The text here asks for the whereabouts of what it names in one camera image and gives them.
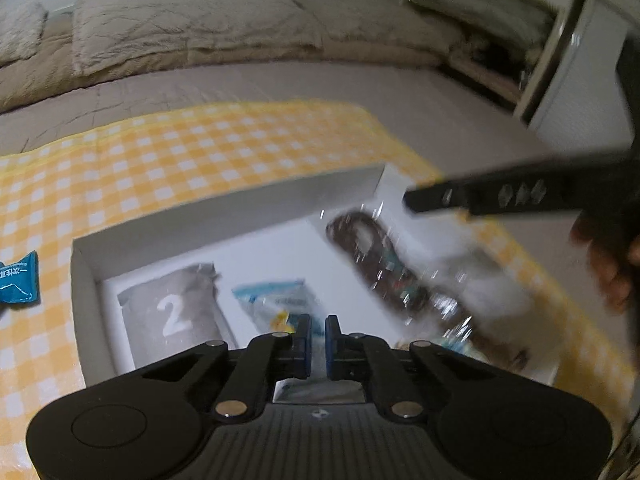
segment white cabinet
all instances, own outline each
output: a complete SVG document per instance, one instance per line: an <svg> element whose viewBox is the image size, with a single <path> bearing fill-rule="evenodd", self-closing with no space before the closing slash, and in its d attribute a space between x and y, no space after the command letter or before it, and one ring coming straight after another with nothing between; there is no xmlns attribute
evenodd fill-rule
<svg viewBox="0 0 640 480"><path fill-rule="evenodd" d="M631 31L631 24L603 1L586 0L571 45L529 124L557 152L631 145L630 117L616 76Z"/></svg>

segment gingham cloth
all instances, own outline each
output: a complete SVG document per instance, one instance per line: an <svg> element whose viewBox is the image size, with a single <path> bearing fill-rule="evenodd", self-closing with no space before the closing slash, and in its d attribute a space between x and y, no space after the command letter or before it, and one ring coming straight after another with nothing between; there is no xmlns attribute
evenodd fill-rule
<svg viewBox="0 0 640 480"><path fill-rule="evenodd" d="M0 159L0 260L37 250L42 296L38 306L6 308L0 317L0 478L36 478L24 442L28 422L84 386L70 300L73 238L178 203L381 161L418 183L438 177L362 108L315 101L153 114ZM567 352L557 386L617 421L631 368L496 223L470 228L562 331Z"/></svg>

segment white number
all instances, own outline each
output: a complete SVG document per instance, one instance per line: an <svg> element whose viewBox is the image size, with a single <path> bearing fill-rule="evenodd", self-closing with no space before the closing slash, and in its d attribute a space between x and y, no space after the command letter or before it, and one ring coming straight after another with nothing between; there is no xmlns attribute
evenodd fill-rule
<svg viewBox="0 0 640 480"><path fill-rule="evenodd" d="M177 294L165 296L160 300L160 303L158 303L158 310L164 310L168 305L171 305L171 314L169 314L169 319L166 320L164 328L162 329L162 335L164 337L169 337L170 335L182 332L183 330L189 330L193 327L191 319L180 319L180 314L184 308L184 303L180 296Z"/></svg>

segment gray pouch with number 2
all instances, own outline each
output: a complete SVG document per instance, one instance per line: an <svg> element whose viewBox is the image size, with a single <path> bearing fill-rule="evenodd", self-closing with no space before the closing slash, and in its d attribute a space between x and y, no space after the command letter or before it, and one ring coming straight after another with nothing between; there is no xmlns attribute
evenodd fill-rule
<svg viewBox="0 0 640 480"><path fill-rule="evenodd" d="M210 339L236 344L216 302L213 264L197 264L118 295L136 368Z"/></svg>

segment blue packet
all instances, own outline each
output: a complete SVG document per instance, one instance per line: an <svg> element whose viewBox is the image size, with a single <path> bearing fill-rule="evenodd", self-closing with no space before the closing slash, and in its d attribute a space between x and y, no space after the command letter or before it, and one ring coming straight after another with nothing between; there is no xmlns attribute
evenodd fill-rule
<svg viewBox="0 0 640 480"><path fill-rule="evenodd" d="M36 251L0 267L0 303L33 303L39 296Z"/></svg>

